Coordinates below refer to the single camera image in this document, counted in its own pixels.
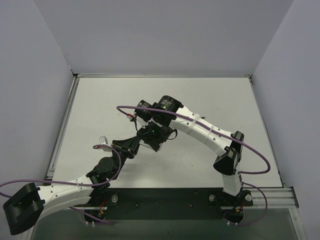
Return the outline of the white remote with red keypad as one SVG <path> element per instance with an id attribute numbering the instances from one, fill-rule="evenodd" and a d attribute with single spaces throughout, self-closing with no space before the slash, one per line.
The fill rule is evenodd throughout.
<path id="1" fill-rule="evenodd" d="M 153 148 L 149 144 L 145 143 L 143 140 L 140 140 L 139 145 L 153 150 Z"/>

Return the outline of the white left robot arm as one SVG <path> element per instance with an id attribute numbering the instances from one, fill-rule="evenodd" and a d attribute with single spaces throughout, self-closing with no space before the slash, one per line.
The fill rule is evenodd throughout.
<path id="1" fill-rule="evenodd" d="M 111 145 L 93 146 L 94 149 L 110 149 L 112 155 L 102 158 L 93 170 L 74 180 L 42 186 L 29 181 L 3 204 L 10 234 L 21 234 L 41 218 L 69 207 L 100 204 L 102 192 L 118 177 L 126 159 L 137 155 L 140 141 L 135 136 L 113 140 Z"/>

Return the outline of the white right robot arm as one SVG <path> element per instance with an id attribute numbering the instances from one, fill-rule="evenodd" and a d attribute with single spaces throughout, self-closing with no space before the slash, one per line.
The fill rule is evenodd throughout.
<path id="1" fill-rule="evenodd" d="M 137 131 L 141 144 L 155 152 L 177 132 L 183 132 L 207 146 L 217 155 L 213 168 L 222 175 L 223 191 L 234 197 L 241 192 L 243 183 L 238 165 L 243 149 L 242 132 L 222 130 L 168 95 L 154 104 L 141 100 L 134 111 L 134 118 L 141 126 Z"/>

